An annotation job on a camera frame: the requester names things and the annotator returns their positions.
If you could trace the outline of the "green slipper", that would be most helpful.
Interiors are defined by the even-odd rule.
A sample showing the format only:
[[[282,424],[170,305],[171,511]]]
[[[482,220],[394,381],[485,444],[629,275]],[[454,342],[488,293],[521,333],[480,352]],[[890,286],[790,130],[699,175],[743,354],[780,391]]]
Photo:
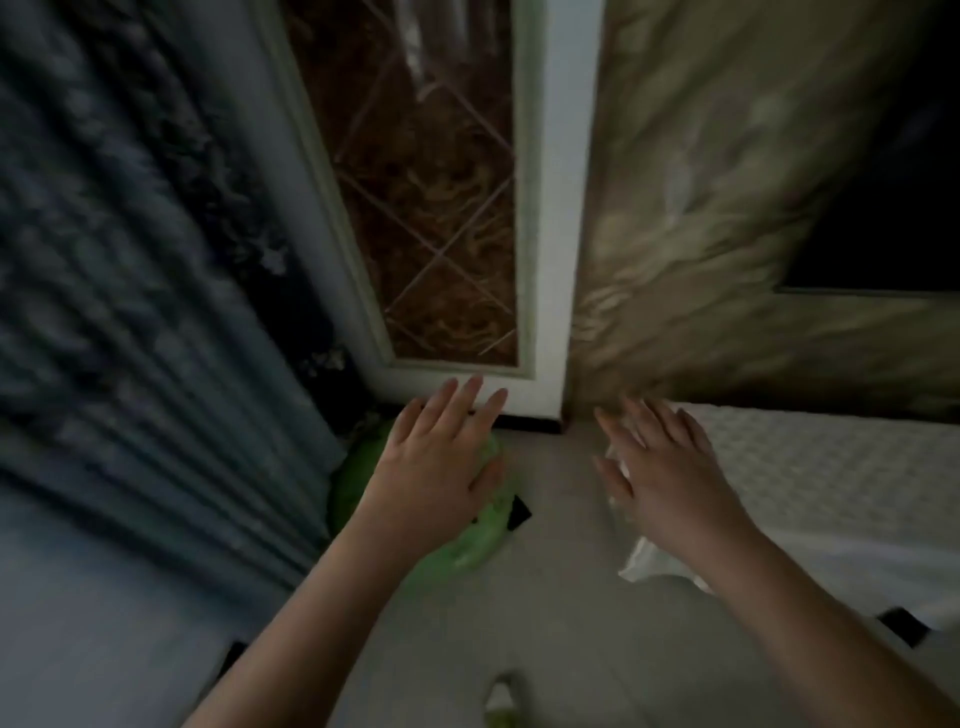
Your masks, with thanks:
[[[484,728],[531,728],[530,694],[517,671],[498,674],[483,704]]]

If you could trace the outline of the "white door with glass pane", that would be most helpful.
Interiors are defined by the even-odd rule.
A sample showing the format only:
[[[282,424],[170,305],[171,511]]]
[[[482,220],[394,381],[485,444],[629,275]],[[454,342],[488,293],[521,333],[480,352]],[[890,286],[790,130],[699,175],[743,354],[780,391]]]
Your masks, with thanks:
[[[603,4],[248,0],[306,176],[298,251],[383,403],[564,408]]]

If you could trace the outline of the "person's left forearm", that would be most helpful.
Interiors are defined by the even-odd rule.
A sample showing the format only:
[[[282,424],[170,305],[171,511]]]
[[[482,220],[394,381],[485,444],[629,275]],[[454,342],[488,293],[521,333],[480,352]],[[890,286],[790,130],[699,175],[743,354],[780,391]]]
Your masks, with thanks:
[[[368,523],[345,528],[182,728],[325,728],[415,563],[400,537]]]

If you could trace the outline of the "green plastic basin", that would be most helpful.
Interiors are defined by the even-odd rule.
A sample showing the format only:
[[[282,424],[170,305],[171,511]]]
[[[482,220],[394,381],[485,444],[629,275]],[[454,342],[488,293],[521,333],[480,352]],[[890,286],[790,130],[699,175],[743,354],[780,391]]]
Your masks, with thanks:
[[[336,536],[354,515],[386,445],[391,421],[378,424],[357,440],[334,472],[327,499],[327,522]],[[518,495],[515,478],[505,472],[496,494],[454,540],[420,560],[403,583],[421,591],[472,571],[489,559],[507,534],[530,516]]]

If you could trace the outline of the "person's right hand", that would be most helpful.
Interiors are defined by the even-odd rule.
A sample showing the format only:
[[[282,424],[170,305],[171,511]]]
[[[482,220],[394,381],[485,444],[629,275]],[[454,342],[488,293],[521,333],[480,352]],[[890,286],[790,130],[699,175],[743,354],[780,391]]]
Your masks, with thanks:
[[[669,433],[669,444],[649,450],[630,419],[601,407],[594,417],[613,457],[630,480],[635,506],[629,512],[640,534],[709,581],[722,560],[757,539],[758,529],[726,479],[718,458],[692,445],[678,410],[647,399]]]

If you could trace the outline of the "white quilted bedspread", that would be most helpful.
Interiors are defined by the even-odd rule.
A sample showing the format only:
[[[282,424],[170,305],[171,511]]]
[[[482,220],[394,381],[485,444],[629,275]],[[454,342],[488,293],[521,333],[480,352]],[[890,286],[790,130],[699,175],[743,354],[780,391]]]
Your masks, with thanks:
[[[679,407],[752,520],[837,601],[960,627],[960,424]]]

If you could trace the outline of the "blue-grey pleated curtain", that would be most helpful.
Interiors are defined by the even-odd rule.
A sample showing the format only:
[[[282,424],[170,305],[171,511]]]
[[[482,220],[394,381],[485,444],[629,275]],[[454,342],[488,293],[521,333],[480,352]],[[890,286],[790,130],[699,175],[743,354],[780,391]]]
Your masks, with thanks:
[[[0,0],[0,497],[271,605],[346,452],[250,295],[254,171],[175,2]]]

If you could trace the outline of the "person's left hand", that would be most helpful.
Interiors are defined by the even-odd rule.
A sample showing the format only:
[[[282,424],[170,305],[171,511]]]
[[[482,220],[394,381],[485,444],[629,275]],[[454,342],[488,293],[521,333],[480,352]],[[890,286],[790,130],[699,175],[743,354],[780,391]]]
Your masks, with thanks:
[[[493,427],[507,404],[505,388],[474,407],[460,431],[443,431],[443,409],[455,378],[441,384],[424,402],[421,436],[392,444],[392,430],[371,479],[348,524],[350,533],[381,554],[413,566],[457,538],[480,514],[469,488],[486,459]]]

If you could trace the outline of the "person's right forearm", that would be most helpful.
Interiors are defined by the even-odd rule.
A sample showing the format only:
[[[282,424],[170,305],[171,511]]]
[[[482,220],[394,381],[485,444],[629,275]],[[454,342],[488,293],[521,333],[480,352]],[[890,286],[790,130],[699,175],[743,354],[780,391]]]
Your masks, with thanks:
[[[960,728],[960,707],[757,528],[699,526],[690,566],[822,728]]]

